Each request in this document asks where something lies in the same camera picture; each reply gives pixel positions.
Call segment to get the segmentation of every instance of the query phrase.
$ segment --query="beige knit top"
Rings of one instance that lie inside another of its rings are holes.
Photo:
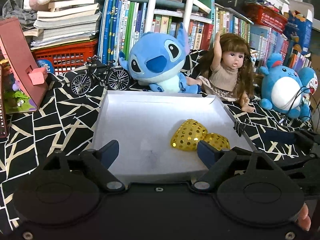
[[[238,70],[224,69],[221,64],[212,71],[209,81],[215,87],[232,92],[236,86]]]

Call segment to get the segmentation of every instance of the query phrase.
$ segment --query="pink toy house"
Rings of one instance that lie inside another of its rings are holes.
[[[7,114],[37,111],[48,89],[47,72],[36,64],[17,18],[0,21],[2,106]]]

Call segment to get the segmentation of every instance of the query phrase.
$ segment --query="screw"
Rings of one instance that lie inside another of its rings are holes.
[[[294,232],[289,232],[285,235],[286,240],[293,240],[296,237],[296,234]]]
[[[210,187],[210,184],[205,181],[198,181],[194,184],[194,187],[199,190],[206,190]]]
[[[32,240],[33,239],[33,235],[30,232],[24,232],[22,234],[23,239],[25,240]]]
[[[120,189],[122,187],[122,183],[119,181],[111,181],[107,183],[108,189]]]

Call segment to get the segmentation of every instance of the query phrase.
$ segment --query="blue round object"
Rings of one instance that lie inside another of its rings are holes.
[[[47,72],[48,73],[50,72],[50,73],[54,74],[54,68],[52,66],[52,63],[49,60],[47,60],[47,59],[39,59],[39,60],[37,60],[37,65],[39,67],[47,68]]]

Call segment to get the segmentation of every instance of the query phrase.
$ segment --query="gray cloth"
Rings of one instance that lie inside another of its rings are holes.
[[[37,12],[29,9],[19,8],[15,0],[7,0],[2,7],[2,17],[11,18],[16,17],[20,21],[23,31],[34,28],[33,23],[37,19]]]

